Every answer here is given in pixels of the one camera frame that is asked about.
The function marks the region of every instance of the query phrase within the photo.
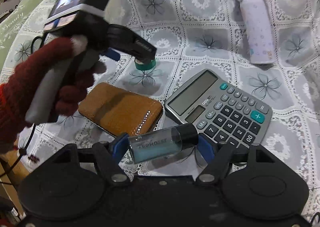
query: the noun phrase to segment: black mechanical base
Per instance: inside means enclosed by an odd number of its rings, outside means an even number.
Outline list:
[[[196,181],[136,176],[130,182],[118,166],[126,139],[80,150],[69,144],[39,166],[19,187],[27,217],[18,226],[310,226],[300,216],[307,184],[261,145],[235,154],[229,143],[210,143],[215,158]],[[80,162],[94,163],[97,174]],[[240,162],[247,166],[228,175],[230,163]]]

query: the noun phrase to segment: orange phone case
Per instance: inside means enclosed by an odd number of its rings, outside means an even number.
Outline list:
[[[79,105],[80,114],[113,136],[152,130],[162,111],[159,101],[108,83],[98,84]]]

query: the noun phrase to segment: green tape roll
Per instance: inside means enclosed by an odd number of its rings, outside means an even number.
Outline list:
[[[150,69],[152,69],[153,67],[156,66],[156,60],[155,59],[151,60],[150,63],[148,63],[148,64],[144,64],[140,60],[137,60],[135,58],[134,63],[136,65],[136,69],[141,70],[141,71],[150,70]]]

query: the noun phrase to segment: gloved hand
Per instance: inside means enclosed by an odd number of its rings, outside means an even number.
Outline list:
[[[87,43],[85,36],[56,38],[17,65],[8,82],[0,85],[0,153],[11,150],[17,134],[24,127],[31,126],[25,121],[25,115],[47,71],[58,61],[83,52]],[[87,87],[94,84],[93,73],[105,71],[105,66],[101,64],[79,73],[74,85],[59,90],[59,100],[55,105],[58,114],[70,116],[75,113],[78,102],[87,95]]]

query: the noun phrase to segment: calculator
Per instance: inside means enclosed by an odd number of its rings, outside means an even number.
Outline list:
[[[272,116],[270,106],[209,69],[178,88],[164,108],[175,122],[192,123],[206,139],[215,143],[226,141],[239,149],[260,144]]]

